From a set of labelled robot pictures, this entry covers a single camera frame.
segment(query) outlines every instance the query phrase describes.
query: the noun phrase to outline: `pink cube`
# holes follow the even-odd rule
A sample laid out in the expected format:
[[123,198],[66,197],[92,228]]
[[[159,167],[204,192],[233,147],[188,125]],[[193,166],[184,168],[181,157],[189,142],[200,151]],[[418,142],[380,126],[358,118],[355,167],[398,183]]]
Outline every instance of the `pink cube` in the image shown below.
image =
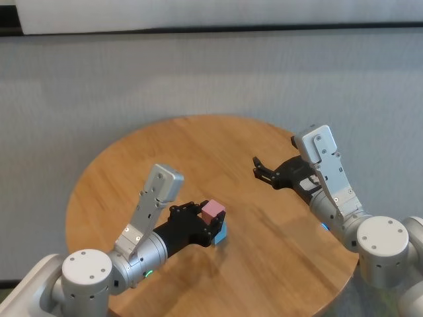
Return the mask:
[[218,203],[216,200],[210,200],[201,209],[201,218],[205,223],[210,225],[212,219],[217,216],[218,213],[225,211],[225,206]]

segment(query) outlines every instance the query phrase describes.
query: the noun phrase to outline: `blue cube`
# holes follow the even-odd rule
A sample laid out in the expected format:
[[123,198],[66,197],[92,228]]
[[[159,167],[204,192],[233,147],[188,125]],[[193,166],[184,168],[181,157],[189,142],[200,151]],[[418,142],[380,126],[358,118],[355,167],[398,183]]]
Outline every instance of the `blue cube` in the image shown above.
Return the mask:
[[227,226],[226,226],[226,221],[224,221],[223,224],[222,224],[222,229],[214,237],[214,239],[211,241],[211,244],[213,244],[215,246],[216,244],[221,242],[224,238],[226,238],[226,235],[227,235]]

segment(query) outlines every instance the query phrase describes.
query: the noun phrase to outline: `gray wall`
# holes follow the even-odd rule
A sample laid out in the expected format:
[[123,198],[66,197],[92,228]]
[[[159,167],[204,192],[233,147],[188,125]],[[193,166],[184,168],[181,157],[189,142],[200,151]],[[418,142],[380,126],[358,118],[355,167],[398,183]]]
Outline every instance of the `gray wall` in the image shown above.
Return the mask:
[[0,279],[66,252],[96,155],[172,116],[332,126],[370,213],[423,215],[423,30],[0,39]]

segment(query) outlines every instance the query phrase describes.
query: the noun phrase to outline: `wooden tabletop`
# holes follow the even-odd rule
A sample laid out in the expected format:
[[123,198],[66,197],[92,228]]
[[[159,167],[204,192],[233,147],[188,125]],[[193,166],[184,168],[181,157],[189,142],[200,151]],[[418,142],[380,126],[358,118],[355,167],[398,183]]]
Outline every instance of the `wooden tabletop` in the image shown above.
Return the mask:
[[[289,190],[254,178],[298,155],[291,133],[235,116],[192,116],[149,125],[115,142],[84,171],[67,208],[69,251],[108,252],[129,222],[150,168],[165,163],[185,183],[174,204],[215,199],[228,237],[188,246],[137,289],[110,297],[119,316],[257,317],[320,314],[351,278],[345,250]],[[160,223],[169,216],[161,215]]]

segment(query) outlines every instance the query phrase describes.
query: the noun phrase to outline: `small block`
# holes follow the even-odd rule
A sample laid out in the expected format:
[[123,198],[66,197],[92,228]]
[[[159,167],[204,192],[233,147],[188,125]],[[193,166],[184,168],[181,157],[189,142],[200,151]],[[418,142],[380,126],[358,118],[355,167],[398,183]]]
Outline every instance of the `small block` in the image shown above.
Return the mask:
[[221,205],[216,200],[210,200],[204,207],[202,207],[201,218],[205,223],[210,225],[212,219],[222,211],[225,211],[225,206]]
[[221,242],[223,239],[225,239],[226,236],[227,236],[227,225],[226,225],[226,221],[224,221],[223,224],[222,224],[222,229],[214,237],[214,239],[211,241],[211,244],[213,244],[215,246],[216,244]]

